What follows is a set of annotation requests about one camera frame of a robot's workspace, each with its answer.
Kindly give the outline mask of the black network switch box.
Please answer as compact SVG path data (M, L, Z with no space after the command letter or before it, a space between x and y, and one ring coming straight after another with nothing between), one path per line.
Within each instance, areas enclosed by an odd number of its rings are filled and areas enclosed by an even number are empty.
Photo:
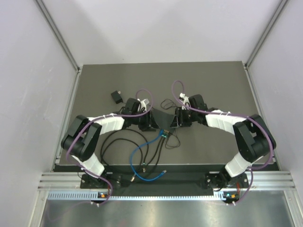
M169 114L158 109L153 109L151 113L155 123L159 126L160 129L167 131L171 129L171 124L174 120L173 114Z

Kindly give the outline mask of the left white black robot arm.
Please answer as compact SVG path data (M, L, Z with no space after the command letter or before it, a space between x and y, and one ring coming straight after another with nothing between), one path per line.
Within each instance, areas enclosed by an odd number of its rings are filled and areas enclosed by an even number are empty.
M143 123L148 119L149 113L111 113L99 117L78 115L62 138L61 148L78 161L80 167L91 176L91 182L96 187L103 187L107 183L107 175L103 173L105 167L95 154L100 135Z

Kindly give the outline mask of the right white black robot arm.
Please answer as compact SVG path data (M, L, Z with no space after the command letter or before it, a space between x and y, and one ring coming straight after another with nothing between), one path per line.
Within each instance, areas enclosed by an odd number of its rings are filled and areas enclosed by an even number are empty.
M239 151L219 172L221 182L226 187L234 186L239 175L276 147L268 127L257 114L245 118L215 108L196 112L177 107L171 127L189 127L194 122L235 136Z

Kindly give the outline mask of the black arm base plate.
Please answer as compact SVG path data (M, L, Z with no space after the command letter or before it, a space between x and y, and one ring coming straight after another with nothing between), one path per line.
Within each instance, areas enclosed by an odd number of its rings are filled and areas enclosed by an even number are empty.
M247 188L249 181L246 174L242 174L231 181L224 183L217 172L168 172L164 176L154 181L143 181L135 178L131 181L130 175L125 174L105 174L104 178L108 180L114 189L122 189L131 185L194 185L202 189L219 188Z

